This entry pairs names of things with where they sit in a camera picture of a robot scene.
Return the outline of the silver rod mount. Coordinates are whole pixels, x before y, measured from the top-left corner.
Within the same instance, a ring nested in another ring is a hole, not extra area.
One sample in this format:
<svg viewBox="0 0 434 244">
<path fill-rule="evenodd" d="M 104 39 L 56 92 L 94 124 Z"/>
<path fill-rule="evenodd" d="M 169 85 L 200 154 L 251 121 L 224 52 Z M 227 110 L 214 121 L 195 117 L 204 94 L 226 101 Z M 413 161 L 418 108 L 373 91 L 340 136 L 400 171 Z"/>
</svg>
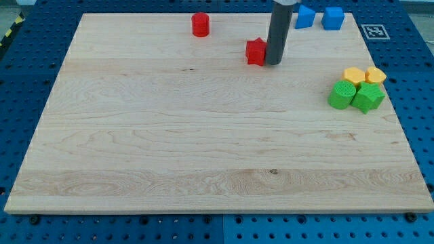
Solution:
<svg viewBox="0 0 434 244">
<path fill-rule="evenodd" d="M 295 5 L 297 3 L 300 3 L 301 0 L 274 0 L 274 2 L 280 5 Z"/>
</svg>

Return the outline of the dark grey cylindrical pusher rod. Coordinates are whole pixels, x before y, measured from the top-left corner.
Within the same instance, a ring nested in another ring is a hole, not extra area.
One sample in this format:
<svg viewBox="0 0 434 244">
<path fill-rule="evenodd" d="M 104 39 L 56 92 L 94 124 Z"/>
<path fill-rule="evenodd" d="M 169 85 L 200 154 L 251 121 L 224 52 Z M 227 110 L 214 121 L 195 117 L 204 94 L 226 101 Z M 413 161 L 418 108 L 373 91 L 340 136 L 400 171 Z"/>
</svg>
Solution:
<svg viewBox="0 0 434 244">
<path fill-rule="evenodd" d="M 281 63 L 293 10 L 293 2 L 274 2 L 265 57 L 269 65 Z"/>
</svg>

